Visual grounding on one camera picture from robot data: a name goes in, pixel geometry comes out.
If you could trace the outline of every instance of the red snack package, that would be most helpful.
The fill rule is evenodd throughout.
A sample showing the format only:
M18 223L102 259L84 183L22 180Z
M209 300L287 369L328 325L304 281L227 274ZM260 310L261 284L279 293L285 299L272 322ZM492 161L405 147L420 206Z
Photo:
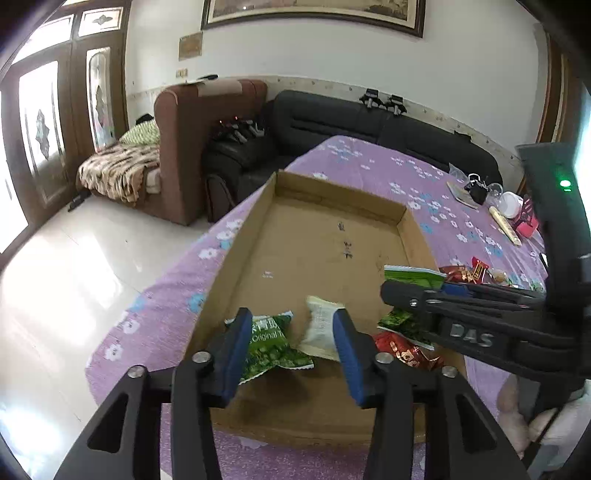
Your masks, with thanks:
M448 267L439 268L441 273L447 275L445 281L455 283L476 283L472 272L464 265L450 265Z
M409 367L432 370L440 360L439 357L429 360L419 347L394 332L374 335L374 342L380 352L391 353Z
M472 257L472 278L474 278L474 282L481 284L484 280L484 276L489 268L482 260L477 259L476 257Z

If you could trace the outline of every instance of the sofa armrest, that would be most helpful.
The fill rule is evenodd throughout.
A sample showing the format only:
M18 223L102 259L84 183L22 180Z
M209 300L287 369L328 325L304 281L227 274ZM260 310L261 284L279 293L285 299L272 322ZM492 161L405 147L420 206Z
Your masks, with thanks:
M204 211L201 155L212 127L254 117L266 95L264 82L248 79L174 85L158 95L161 195L171 221L189 225Z

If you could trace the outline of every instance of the white cup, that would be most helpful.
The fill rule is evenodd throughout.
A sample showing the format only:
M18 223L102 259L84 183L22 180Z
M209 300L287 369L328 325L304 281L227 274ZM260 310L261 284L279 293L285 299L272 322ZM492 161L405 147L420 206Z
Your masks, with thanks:
M498 209L504 217L513 219L519 215L522 205L523 198L513 192L505 192L499 199Z

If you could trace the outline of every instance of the framed picture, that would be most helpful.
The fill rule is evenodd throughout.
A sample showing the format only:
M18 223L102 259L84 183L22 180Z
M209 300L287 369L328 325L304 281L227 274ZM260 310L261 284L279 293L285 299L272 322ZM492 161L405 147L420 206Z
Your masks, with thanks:
M332 18L423 36L426 0L205 0L202 29L260 18Z

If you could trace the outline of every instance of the white wall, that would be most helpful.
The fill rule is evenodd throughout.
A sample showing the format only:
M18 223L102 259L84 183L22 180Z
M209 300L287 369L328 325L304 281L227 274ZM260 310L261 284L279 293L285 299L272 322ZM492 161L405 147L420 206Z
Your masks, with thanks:
M128 95L178 83L180 68L189 81L207 73L309 77L396 93L509 150L535 140L545 51L536 20L515 0L427 0L422 39L313 19L217 27L204 32L201 57L178 61L178 39L200 29L202 11L203 0L133 1Z

